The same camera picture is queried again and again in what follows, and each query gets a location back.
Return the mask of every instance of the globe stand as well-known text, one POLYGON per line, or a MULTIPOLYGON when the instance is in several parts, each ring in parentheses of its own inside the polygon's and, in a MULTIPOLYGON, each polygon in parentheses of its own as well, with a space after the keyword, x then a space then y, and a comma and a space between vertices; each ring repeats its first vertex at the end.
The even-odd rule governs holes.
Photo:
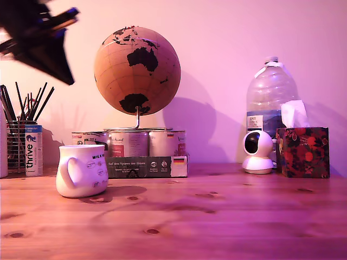
POLYGON ((104 131, 152 131, 152 130, 170 131, 172 130, 172 128, 166 128, 166 127, 139 128, 139 126, 140 126, 140 107, 136 107, 136 125, 135 126, 105 128, 104 131))

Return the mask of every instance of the camera lens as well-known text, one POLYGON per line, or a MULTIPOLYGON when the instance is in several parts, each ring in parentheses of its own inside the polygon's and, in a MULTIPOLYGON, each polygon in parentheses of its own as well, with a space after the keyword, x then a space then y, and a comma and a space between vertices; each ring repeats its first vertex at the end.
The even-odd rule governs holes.
POLYGON ((255 153, 258 150, 259 133, 251 133, 245 139, 245 149, 248 153, 255 153))

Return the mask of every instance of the blurry object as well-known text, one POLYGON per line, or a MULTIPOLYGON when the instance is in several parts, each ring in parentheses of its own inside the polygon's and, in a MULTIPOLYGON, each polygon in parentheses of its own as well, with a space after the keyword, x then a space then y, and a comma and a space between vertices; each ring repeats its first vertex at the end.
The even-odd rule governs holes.
POLYGON ((266 174, 273 167, 272 160, 268 157, 272 150, 272 139, 264 131, 255 130, 243 138, 243 149, 247 153, 242 168, 248 173, 266 174))
POLYGON ((0 26, 12 37, 0 44, 0 52, 72 85, 63 43, 65 27, 78 13, 71 8, 53 17, 38 0, 0 0, 0 26))
POLYGON ((329 178, 329 129, 277 129, 277 170, 290 178, 329 178))
POLYGON ((181 67, 172 45, 159 33, 142 27, 115 31, 101 44, 94 63, 99 92, 115 109, 153 114, 174 98, 181 67))
POLYGON ((0 101, 0 178, 8 175, 6 117, 0 101))
MULTIPOLYGON (((8 41, 9 39, 11 39, 10 35, 3 28, 0 28, 0 44, 8 41)), ((14 59, 13 53, 7 53, 5 55, 0 54, 0 61, 12 61, 14 59)))

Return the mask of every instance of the cardboard tray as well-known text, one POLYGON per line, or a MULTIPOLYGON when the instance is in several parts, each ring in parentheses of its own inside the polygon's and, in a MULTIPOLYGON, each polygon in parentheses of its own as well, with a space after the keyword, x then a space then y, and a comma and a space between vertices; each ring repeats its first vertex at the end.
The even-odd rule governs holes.
POLYGON ((109 179, 187 177, 188 158, 178 157, 108 157, 109 179))

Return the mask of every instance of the metal rod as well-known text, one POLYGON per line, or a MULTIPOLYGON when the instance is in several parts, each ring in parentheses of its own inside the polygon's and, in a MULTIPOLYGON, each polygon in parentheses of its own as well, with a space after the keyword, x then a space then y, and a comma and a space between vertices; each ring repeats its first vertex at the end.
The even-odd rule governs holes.
POLYGON ((51 89, 50 92, 48 93, 48 96, 46 97, 44 103, 42 104, 42 107, 41 107, 40 111, 38 112, 38 114, 37 114, 37 116, 36 116, 36 118, 35 118, 35 121, 38 120, 38 117, 41 115, 41 112, 43 111, 43 109, 44 109, 45 105, 47 104, 47 102, 48 102, 50 96, 52 95, 53 91, 54 91, 54 87, 52 87, 52 89, 51 89))
POLYGON ((140 126, 140 108, 136 107, 136 125, 134 127, 105 128, 105 131, 131 131, 137 130, 140 126))
POLYGON ((20 105, 21 105, 21 110, 22 110, 22 114, 21 114, 20 118, 22 119, 22 116, 25 114, 25 112, 24 112, 24 106, 23 106, 23 102, 22 102, 22 98, 21 98, 20 88, 18 86, 17 81, 16 81, 16 88, 17 88, 18 98, 20 100, 20 105))

